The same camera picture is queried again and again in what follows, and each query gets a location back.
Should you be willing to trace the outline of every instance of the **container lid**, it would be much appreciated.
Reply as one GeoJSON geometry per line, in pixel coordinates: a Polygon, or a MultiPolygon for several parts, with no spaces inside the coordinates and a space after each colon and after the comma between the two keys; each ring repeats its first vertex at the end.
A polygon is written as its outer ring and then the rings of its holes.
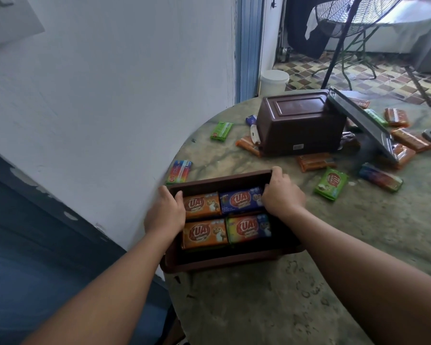
{"type": "Polygon", "coordinates": [[[393,151],[394,140],[385,128],[339,90],[330,88],[328,97],[342,114],[345,114],[377,144],[388,159],[397,162],[396,154],[393,151]]]}
{"type": "Polygon", "coordinates": [[[269,83],[287,83],[289,74],[282,70],[265,70],[261,80],[269,83]]]}

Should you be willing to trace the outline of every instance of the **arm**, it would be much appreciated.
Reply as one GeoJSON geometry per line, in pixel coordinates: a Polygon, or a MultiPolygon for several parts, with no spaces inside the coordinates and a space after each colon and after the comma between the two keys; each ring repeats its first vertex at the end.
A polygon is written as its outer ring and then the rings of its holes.
{"type": "Polygon", "coordinates": [[[158,199],[145,218],[143,239],[63,305],[23,344],[127,344],[161,257],[184,223],[182,192],[174,199],[161,186],[158,199]]]}
{"type": "Polygon", "coordinates": [[[339,300],[376,344],[431,344],[431,277],[341,232],[305,209],[274,167],[265,208],[300,239],[339,300]]]}

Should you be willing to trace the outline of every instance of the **blue snack pack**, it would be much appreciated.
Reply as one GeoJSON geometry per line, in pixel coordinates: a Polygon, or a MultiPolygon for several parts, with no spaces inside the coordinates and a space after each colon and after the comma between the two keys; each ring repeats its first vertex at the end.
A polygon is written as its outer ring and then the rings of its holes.
{"type": "Polygon", "coordinates": [[[230,191],[220,194],[223,214],[252,211],[263,207],[262,191],[259,187],[230,191]]]}
{"type": "Polygon", "coordinates": [[[251,116],[246,117],[246,123],[249,126],[256,125],[257,124],[257,115],[251,115],[251,116]]]}

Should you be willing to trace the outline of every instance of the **green snack pack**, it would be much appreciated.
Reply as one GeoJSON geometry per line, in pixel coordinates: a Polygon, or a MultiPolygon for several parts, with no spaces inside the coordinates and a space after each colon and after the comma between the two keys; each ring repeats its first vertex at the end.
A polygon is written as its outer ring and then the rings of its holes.
{"type": "Polygon", "coordinates": [[[347,180],[348,176],[345,173],[327,168],[326,173],[316,185],[314,191],[329,200],[335,201],[347,180]]]}
{"type": "Polygon", "coordinates": [[[211,139],[217,139],[224,142],[232,126],[233,123],[230,122],[219,122],[212,132],[211,139]]]}
{"type": "Polygon", "coordinates": [[[373,109],[364,109],[364,111],[375,121],[377,121],[383,127],[388,126],[388,121],[386,121],[383,117],[379,116],[373,109]]]}

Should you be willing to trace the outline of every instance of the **white bucket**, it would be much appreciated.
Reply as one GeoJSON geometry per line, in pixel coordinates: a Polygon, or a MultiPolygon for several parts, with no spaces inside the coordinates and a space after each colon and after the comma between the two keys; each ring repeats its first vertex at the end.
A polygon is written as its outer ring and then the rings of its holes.
{"type": "Polygon", "coordinates": [[[260,75],[259,96],[268,97],[280,94],[286,90],[289,74],[281,70],[265,70],[260,75]]]}

